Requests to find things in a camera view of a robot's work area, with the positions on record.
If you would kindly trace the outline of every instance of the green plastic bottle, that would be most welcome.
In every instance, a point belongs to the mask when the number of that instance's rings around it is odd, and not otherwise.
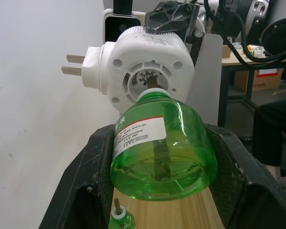
[[[111,180],[151,201],[191,196],[209,186],[217,160],[200,116],[160,88],[147,89],[115,126]]]
[[[136,229],[134,216],[123,206],[120,206],[122,213],[117,215],[114,208],[111,212],[109,229]]]

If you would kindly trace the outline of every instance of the screw hole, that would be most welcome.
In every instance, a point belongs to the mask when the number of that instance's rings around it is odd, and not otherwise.
[[[180,70],[180,69],[182,69],[182,67],[183,67],[183,64],[182,64],[181,62],[179,62],[179,61],[177,61],[177,62],[174,63],[174,65],[173,65],[173,68],[174,68],[175,70]]]
[[[111,99],[111,102],[114,103],[114,104],[118,104],[120,102],[120,99],[117,98],[117,97],[114,97]]]
[[[123,66],[123,63],[122,63],[121,60],[115,59],[115,60],[113,61],[113,65],[114,65],[115,67],[117,67],[117,68],[121,68],[121,67]]]

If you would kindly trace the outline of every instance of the person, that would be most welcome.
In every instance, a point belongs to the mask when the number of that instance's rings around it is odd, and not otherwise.
[[[286,134],[286,99],[258,107],[254,114],[253,156],[263,163],[286,191],[286,177],[281,177],[283,137]]]

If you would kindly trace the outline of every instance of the black cable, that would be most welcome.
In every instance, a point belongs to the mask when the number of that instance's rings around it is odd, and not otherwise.
[[[224,35],[223,30],[221,28],[220,22],[216,19],[216,17],[214,16],[214,14],[212,14],[208,0],[204,0],[204,8],[205,11],[207,12],[209,18],[213,21],[213,23],[217,24],[218,26],[218,30],[220,33],[220,36],[222,37],[222,39],[224,40],[224,42],[227,44],[227,46],[231,49],[231,51],[233,52],[233,54],[235,55],[235,57],[238,59],[238,61],[242,64],[245,65],[247,67],[253,68],[253,69],[260,69],[261,67],[268,67],[271,66],[274,63],[278,63],[283,61],[284,59],[278,59],[275,60],[273,62],[267,63],[267,64],[262,64],[262,65],[250,65],[247,62],[244,61],[244,59],[240,56],[240,54],[238,53],[238,51],[236,50],[236,48],[231,44],[231,42],[227,39],[227,37]]]
[[[228,13],[229,12],[229,10],[227,10],[225,8],[223,0],[219,0],[219,7],[220,7],[220,9],[222,11],[224,11],[224,13]],[[254,61],[254,62],[257,62],[257,63],[267,63],[267,62],[275,61],[275,60],[278,60],[278,59],[282,59],[282,60],[286,59],[286,50],[284,52],[280,53],[280,54],[273,55],[273,56],[266,57],[266,58],[257,58],[255,56],[253,56],[250,53],[250,51],[248,50],[248,46],[247,46],[247,42],[246,42],[246,31],[245,31],[244,21],[241,18],[241,16],[239,16],[237,13],[235,14],[235,16],[236,16],[236,18],[237,18],[237,20],[238,20],[238,22],[240,24],[240,28],[241,28],[242,47],[243,47],[244,53],[251,61]]]

